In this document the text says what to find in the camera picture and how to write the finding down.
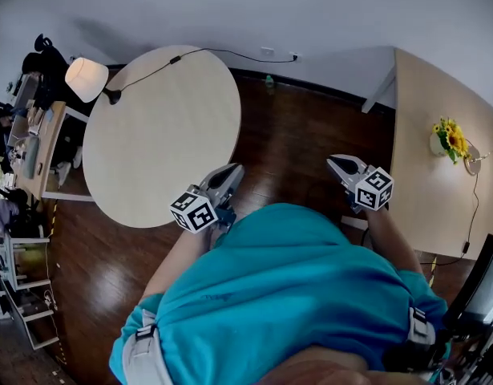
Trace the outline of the yellow flowers in white pot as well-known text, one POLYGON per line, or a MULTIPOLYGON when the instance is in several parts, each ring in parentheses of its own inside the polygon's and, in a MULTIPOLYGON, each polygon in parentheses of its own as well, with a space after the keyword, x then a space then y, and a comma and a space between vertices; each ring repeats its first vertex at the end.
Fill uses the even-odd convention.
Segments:
POLYGON ((441 118, 433 125, 430 150, 436 156, 448 157, 453 164, 471 157, 461 127, 451 118, 441 118))

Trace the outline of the wooden office desk white legs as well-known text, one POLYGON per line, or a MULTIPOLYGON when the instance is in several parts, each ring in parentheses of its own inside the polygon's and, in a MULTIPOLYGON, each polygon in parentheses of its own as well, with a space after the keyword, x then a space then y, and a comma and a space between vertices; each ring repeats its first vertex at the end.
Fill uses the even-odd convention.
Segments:
MULTIPOLYGON (((63 102, 54 102, 51 106, 51 110, 51 118, 48 119, 47 112, 45 112, 45 115, 38 126, 38 135, 36 136, 40 140, 40 145, 36 159, 34 178, 27 179, 24 177, 22 174, 22 159, 16 158, 10 163, 15 174, 15 184, 19 188, 27 191, 37 200, 45 198, 52 200, 93 202, 94 200, 88 191, 85 193, 62 192, 58 186, 58 181, 55 179, 54 169, 51 167, 51 159, 54 155, 55 145, 57 144, 65 117, 70 116, 80 120, 84 124, 87 124, 89 117, 70 107, 66 107, 66 104, 63 102)), ((24 139, 21 148, 17 148, 21 157, 29 137, 24 139)))

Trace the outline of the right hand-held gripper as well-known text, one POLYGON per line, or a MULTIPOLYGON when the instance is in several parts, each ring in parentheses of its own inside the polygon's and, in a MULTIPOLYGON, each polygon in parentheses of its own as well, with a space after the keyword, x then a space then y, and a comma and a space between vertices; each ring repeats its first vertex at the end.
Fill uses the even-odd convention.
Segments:
POLYGON ((350 191, 350 207, 355 213, 378 211, 390 201, 394 179, 382 168, 368 167, 358 157, 346 154, 329 155, 326 164, 334 177, 350 191))

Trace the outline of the round beige table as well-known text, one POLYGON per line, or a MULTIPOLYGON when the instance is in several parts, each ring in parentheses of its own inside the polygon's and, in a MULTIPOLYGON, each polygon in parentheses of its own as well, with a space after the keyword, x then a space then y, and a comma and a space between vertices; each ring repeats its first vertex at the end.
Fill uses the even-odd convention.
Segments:
POLYGON ((169 205, 232 158, 241 120, 236 81, 210 51, 168 46, 134 59, 108 86, 121 98, 114 105, 98 98, 83 139, 89 192, 121 225, 166 225, 169 205))

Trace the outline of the black monitor screen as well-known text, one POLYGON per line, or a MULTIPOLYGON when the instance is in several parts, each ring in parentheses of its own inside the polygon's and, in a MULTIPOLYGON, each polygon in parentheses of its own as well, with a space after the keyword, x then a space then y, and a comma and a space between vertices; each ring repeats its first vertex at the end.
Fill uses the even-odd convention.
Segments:
POLYGON ((483 332, 493 324, 493 235, 488 234, 467 280, 442 319, 458 334, 483 332))

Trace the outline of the person's blue shirt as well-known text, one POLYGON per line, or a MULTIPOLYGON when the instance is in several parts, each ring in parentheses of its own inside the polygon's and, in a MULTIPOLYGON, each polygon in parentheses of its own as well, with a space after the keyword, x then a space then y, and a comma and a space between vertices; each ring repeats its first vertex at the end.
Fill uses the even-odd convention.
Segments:
POLYGON ((121 385, 426 385, 383 362, 414 306, 441 329, 447 304, 423 274, 352 244, 320 213, 269 205, 139 301, 109 366, 121 385))

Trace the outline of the person's left forearm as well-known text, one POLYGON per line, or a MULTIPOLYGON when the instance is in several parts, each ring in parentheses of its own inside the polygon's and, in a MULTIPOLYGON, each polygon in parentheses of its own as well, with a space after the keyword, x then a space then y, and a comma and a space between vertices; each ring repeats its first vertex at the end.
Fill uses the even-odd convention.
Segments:
POLYGON ((183 231, 152 275, 141 299, 164 294, 196 260, 209 251, 211 238, 211 229, 196 234, 183 231))

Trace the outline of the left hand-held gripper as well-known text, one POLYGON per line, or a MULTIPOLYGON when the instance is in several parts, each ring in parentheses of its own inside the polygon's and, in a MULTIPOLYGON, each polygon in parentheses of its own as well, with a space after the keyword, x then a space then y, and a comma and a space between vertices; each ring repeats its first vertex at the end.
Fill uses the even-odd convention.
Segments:
POLYGON ((226 164, 210 172, 199 187, 189 187, 169 205, 177 225, 193 234, 209 227, 227 232, 236 220, 229 199, 244 173, 242 164, 226 164))

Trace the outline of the rectangular wooden table white legs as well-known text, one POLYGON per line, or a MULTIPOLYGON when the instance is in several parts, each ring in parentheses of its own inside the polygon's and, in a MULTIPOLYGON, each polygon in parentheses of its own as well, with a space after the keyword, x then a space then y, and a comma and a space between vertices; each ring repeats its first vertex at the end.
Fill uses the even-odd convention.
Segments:
POLYGON ((493 154, 471 176, 463 162, 430 150, 433 124, 455 120, 482 153, 493 149, 493 107, 445 71, 399 48, 362 107, 373 117, 374 103, 395 88, 394 126, 376 122, 362 131, 373 152, 390 161, 395 180, 390 213, 413 248, 450 257, 476 259, 493 234, 493 154))

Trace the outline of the grey laptop sleeve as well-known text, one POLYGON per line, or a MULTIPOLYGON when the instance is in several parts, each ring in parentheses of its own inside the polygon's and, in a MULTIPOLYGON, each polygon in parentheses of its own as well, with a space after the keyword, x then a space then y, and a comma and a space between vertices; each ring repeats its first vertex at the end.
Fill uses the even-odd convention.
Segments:
POLYGON ((33 179, 40 140, 37 136, 30 136, 27 140, 22 153, 22 174, 27 179, 33 179))

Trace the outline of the person's right forearm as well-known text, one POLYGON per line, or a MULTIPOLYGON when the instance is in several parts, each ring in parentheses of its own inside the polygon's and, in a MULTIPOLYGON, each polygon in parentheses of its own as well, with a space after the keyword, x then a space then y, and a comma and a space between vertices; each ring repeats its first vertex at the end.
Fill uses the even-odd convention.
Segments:
POLYGON ((422 274, 418 257, 398 231, 388 210, 366 210, 366 218, 374 249, 397 270, 422 274))

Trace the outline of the glass globe desk lamp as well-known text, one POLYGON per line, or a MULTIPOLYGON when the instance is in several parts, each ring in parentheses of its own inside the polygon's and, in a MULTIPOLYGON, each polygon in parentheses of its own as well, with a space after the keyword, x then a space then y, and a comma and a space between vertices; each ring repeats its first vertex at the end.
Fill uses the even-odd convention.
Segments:
POLYGON ((471 176, 477 176, 481 171, 482 161, 493 154, 493 149, 482 154, 471 141, 468 140, 467 145, 468 156, 464 160, 464 166, 471 176))

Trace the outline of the white table lamp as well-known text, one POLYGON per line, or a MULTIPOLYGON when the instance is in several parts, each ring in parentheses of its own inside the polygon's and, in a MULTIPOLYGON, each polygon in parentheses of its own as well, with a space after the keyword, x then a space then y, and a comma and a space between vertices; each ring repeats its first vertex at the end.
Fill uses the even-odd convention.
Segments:
POLYGON ((114 105, 121 98, 121 90, 108 89, 108 77, 108 67, 79 57, 68 67, 65 83, 84 103, 90 103, 103 93, 108 97, 109 103, 114 105))

